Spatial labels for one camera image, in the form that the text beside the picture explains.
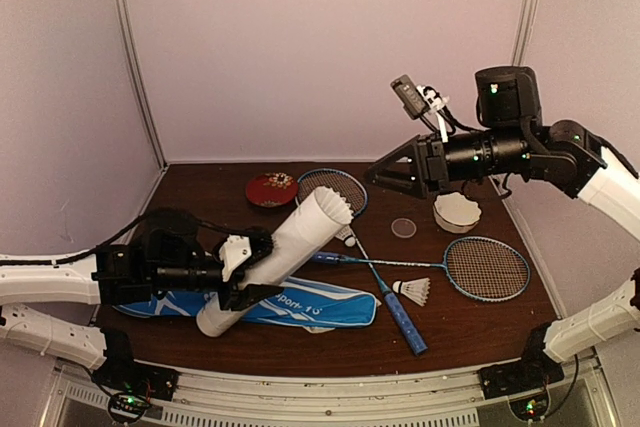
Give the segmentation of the clear plastic tube lid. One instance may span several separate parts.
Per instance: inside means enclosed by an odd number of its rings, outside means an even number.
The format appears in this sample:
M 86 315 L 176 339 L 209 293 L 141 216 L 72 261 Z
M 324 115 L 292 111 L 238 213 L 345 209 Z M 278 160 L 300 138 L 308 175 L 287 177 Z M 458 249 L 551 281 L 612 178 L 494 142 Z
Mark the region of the clear plastic tube lid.
M 396 218 L 391 223 L 391 232 L 398 238 L 409 239 L 417 233 L 417 226 L 411 219 Z

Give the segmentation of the white shuttlecock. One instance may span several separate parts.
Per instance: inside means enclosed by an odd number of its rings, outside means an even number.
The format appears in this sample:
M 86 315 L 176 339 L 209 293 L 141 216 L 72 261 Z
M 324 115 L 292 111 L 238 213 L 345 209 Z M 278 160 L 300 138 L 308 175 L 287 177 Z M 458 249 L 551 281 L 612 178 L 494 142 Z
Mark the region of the white shuttlecock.
M 424 307 L 429 297 L 430 287 L 431 281 L 428 277 L 410 281 L 396 280 L 392 284 L 392 291 Z
M 335 237 L 342 241 L 347 247 L 354 247 L 356 245 L 356 235 L 350 226 L 342 228 L 336 233 Z

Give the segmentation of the white shuttlecock tube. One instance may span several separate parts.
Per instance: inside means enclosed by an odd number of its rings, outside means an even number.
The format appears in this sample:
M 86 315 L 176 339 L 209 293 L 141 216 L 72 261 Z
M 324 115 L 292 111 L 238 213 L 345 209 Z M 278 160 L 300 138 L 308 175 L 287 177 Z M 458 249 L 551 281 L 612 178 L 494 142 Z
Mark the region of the white shuttlecock tube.
M 352 220 L 345 197 L 329 187 L 315 188 L 275 230 L 272 253 L 249 270 L 240 286 L 281 285 Z

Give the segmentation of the white shuttlecock front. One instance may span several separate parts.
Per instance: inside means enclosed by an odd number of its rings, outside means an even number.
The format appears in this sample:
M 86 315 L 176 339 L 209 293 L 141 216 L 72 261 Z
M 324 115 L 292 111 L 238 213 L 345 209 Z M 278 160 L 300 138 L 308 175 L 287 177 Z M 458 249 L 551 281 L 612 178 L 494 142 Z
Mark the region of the white shuttlecock front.
M 396 280 L 392 284 L 392 291 L 424 307 L 429 297 L 430 287 L 431 281 L 428 277 L 410 281 Z

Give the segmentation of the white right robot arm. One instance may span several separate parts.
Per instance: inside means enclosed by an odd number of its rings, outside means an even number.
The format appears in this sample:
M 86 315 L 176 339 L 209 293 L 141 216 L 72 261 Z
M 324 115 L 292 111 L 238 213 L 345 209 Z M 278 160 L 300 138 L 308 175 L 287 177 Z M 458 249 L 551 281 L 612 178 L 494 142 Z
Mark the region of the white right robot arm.
M 366 180 L 414 197 L 447 194 L 458 183 L 509 174 L 543 181 L 580 201 L 583 220 L 568 225 L 569 251 L 611 253 L 639 243 L 639 174 L 603 137 L 574 120 L 543 123 L 536 74 L 524 66 L 476 72 L 479 128 L 459 123 L 447 99 L 402 75 L 390 84 L 408 116 L 439 124 L 372 164 Z

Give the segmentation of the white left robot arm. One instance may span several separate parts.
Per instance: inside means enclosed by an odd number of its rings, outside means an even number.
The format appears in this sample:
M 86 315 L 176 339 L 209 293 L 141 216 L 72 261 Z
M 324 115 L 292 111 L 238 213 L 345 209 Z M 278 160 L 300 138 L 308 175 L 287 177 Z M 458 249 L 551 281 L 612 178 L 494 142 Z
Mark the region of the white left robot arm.
M 273 248 L 270 235 L 230 236 L 222 258 L 209 256 L 195 234 L 155 229 L 129 245 L 98 246 L 69 256 L 1 259 L 1 336 L 106 376 L 123 391 L 137 389 L 144 371 L 134 362 L 126 334 L 85 328 L 27 309 L 29 303 L 124 305 L 150 301 L 168 291 L 211 292 L 196 322 L 218 337 L 260 301 L 282 288 L 277 281 L 250 281 L 254 264 Z

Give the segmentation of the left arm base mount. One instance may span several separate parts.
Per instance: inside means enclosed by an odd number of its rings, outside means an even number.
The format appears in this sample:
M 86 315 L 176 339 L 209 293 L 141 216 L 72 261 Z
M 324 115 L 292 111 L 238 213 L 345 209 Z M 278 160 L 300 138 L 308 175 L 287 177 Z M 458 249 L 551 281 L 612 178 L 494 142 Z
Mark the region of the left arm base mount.
M 90 371 L 89 377 L 107 395 L 106 410 L 111 419 L 131 424 L 154 408 L 154 400 L 173 399 L 179 372 L 139 362 L 106 361 Z

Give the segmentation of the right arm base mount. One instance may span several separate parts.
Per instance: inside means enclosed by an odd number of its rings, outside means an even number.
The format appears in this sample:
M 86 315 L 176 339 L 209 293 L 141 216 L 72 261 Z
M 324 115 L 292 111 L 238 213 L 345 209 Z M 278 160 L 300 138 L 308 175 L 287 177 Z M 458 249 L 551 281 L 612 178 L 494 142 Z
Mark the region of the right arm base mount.
M 551 413 L 549 387 L 564 379 L 564 370 L 559 364 L 517 360 L 483 367 L 478 376 L 486 400 L 505 397 L 518 420 L 532 423 Z

